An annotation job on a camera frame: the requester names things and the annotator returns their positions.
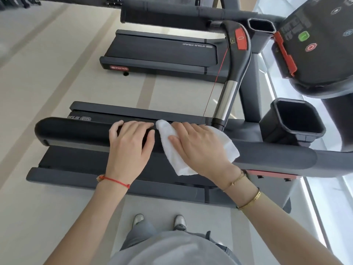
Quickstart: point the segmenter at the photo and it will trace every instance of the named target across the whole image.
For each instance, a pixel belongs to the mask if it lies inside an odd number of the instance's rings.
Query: person
[[[45,265],[90,264],[115,208],[126,194],[127,184],[139,176],[150,158],[155,131],[149,131],[144,147],[142,140],[152,126],[153,123],[136,121],[112,125],[106,173],[105,177],[100,177],[104,180],[98,183],[86,208]],[[281,265],[342,265],[227,160],[222,144],[210,128],[189,123],[173,123],[172,126],[178,137],[170,136],[169,139],[185,163],[225,191]],[[185,219],[181,215],[175,218],[174,231],[157,233],[139,214],[121,250],[109,265],[236,263],[239,261],[234,254],[216,244],[209,232],[208,235],[186,232]]]

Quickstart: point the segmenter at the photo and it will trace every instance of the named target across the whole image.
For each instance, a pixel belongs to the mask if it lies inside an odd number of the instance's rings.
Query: red emergency stop button
[[[236,29],[236,44],[239,50],[247,50],[246,34],[243,28]]]

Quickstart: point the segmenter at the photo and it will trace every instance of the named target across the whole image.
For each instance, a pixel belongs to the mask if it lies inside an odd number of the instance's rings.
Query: beige floor
[[[29,183],[46,148],[34,125],[48,116],[66,117],[73,101],[212,116],[222,85],[191,79],[103,70],[116,29],[200,38],[219,34],[121,24],[120,11],[43,2],[41,7],[0,13],[0,260],[1,264],[41,264],[92,196],[91,190]],[[263,111],[271,102],[262,83]],[[239,98],[232,114],[243,117]],[[291,215],[315,235],[300,185],[292,194]],[[248,220],[233,209],[126,196],[115,211],[92,264],[106,264],[121,246],[137,213],[159,230],[183,214],[192,232],[212,230],[215,240],[234,249],[247,265],[275,264]]]

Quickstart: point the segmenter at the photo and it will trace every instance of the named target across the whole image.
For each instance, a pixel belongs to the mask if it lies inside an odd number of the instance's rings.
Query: hand
[[[177,122],[172,126],[179,138],[169,136],[169,140],[191,169],[221,189],[240,176],[240,169],[229,162],[222,143],[210,128]]]
[[[119,135],[117,129],[122,125]],[[141,174],[154,146],[154,130],[150,130],[142,148],[142,139],[153,123],[121,120],[109,130],[110,150],[106,177],[131,184]]]

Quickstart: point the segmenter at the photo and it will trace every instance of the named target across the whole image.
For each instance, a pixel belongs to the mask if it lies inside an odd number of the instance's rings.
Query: forearm
[[[88,265],[102,240],[108,222],[126,187],[100,182],[86,208],[61,240],[44,265]]]
[[[228,173],[228,178],[231,174],[233,178],[240,175],[237,168]],[[251,201],[257,192],[247,178],[226,190],[239,207]],[[252,205],[245,207],[243,213],[281,265],[341,265],[327,248],[263,193]]]

